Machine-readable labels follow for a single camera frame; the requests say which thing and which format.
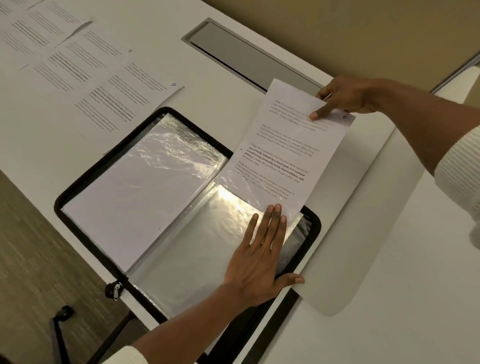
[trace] white table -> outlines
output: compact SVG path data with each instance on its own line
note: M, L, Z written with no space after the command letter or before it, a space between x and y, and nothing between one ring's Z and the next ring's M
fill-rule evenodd
M136 50L149 58L159 70L175 71L186 87L165 105L175 108L231 150L235 150L242 140L263 94L180 41L182 36L200 22L208 17L213 18L313 80L325 85L331 79L324 72L200 0L82 0L79 3L94 15L96 21L135 45ZM60 222L53 211L53 203L58 195L101 155L69 124L62 122L63 116L56 112L54 105L45 103L35 92L25 89L24 84L10 76L0 76L0 170L102 279L111 282L114 278ZM298 271L305 266L315 246L323 240L321 248L315 253L315 266L319 268L307 268L312 272L309 274L315 277L313 283L322 292L321 297L328 298L322 300L311 295L323 315L335 315L351 301L423 173L421 165L402 137L397 133L392 135L337 218L392 131L393 125L381 114L359 116L306 203L321 218L323 228ZM398 188L388 188L388 184L395 183L397 178L401 178ZM390 199L388 208L375 202L385 198ZM369 214L358 219L359 211L366 207ZM377 231L378 227L382 228L372 239L372 232ZM368 240L368 243L359 249L358 242L362 240ZM281 294L270 313L282 297ZM148 328L157 325L128 293L122 295L122 300ZM310 320L309 317L323 317L322 314L301 302L292 311L288 325L282 328L285 334L279 333L278 336L291 338L291 330L286 328L305 329L307 334L314 333L316 326L312 325L321 325L321 321ZM337 328L348 330L348 325ZM255 337L256 335L249 341L238 362L241 362L242 355ZM282 346L281 349L277 346L276 353L280 350L280 356L272 354L271 358L279 361L283 356L286 360L288 357L285 354L290 352L290 346L304 348L307 344L309 349L306 352L313 353L316 357L320 353L325 357L336 356L335 351L329 352L329 348L323 347L313 336L309 340L292 339L289 346Z

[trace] white sleeve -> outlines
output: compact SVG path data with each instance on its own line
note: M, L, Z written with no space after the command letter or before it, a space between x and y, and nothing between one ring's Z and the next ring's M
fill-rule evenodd
M125 346L104 361L103 364L148 364L148 362L133 346Z
M477 223L470 240L480 248L480 126L445 154L435 170L435 183Z

